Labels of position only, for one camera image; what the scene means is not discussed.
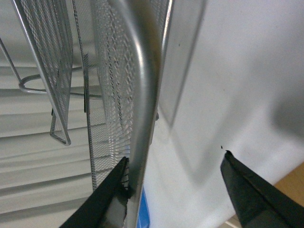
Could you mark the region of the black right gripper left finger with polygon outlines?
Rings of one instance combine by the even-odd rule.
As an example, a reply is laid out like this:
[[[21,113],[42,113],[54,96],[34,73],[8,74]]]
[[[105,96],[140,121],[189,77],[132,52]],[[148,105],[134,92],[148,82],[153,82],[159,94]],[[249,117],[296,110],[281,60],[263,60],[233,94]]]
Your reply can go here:
[[[123,157],[62,228],[122,228],[129,190],[123,183],[129,159]]]

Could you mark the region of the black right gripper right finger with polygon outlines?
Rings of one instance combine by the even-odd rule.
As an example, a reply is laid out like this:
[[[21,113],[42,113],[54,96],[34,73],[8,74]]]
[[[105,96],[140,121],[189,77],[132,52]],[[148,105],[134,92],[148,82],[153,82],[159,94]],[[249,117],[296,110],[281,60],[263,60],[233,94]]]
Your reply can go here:
[[[230,200],[244,228],[302,228],[304,208],[226,151],[220,166]]]

